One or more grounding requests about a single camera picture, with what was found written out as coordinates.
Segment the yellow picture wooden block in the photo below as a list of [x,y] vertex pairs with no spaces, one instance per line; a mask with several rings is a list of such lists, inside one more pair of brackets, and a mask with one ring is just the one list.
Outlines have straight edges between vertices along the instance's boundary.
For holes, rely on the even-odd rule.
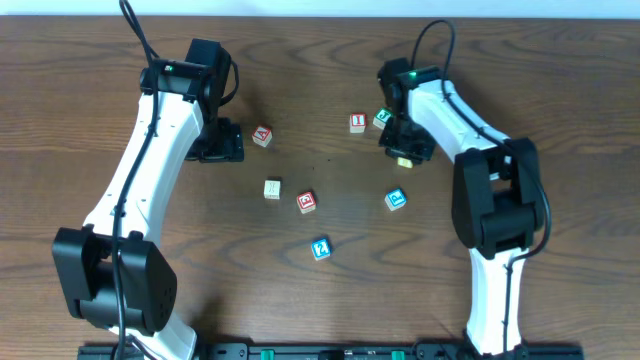
[[413,167],[413,162],[407,158],[403,158],[403,157],[398,157],[397,158],[397,164],[401,167],[404,168],[409,168],[411,169]]

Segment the red letter A block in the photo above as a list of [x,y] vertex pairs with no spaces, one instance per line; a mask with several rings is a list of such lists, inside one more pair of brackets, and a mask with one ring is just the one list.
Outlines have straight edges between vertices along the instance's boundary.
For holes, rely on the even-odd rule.
[[273,132],[269,127],[258,126],[252,133],[252,140],[261,147],[267,147],[273,138]]

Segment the red letter I block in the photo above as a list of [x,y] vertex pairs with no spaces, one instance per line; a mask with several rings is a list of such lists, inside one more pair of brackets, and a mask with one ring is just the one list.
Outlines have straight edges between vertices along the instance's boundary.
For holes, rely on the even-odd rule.
[[352,113],[349,120],[349,129],[351,133],[363,133],[367,127],[367,119],[365,113]]

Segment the blue number 2 block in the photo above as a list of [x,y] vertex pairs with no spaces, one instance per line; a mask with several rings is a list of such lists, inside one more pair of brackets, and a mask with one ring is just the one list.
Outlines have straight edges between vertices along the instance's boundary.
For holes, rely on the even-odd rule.
[[328,258],[332,254],[331,245],[327,238],[314,241],[311,244],[311,250],[316,261]]

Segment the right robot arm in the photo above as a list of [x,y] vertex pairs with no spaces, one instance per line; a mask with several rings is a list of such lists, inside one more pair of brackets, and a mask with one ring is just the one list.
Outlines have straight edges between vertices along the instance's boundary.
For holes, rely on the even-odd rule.
[[435,66],[415,70],[398,58],[377,80],[390,109],[379,140],[386,155],[420,164],[440,148],[453,164],[451,217],[472,264],[467,354],[525,358],[519,283],[544,214],[535,146],[491,127]]

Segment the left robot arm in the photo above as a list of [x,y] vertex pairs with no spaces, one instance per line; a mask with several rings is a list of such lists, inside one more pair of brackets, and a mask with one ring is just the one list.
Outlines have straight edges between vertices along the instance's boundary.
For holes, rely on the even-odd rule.
[[207,347],[174,311],[177,275],[160,251],[181,167],[241,162],[239,125],[218,114],[237,64],[195,39],[182,61],[152,59],[140,76],[133,133],[116,172],[79,229],[62,227],[52,256],[70,315],[119,340],[88,358],[204,359]]

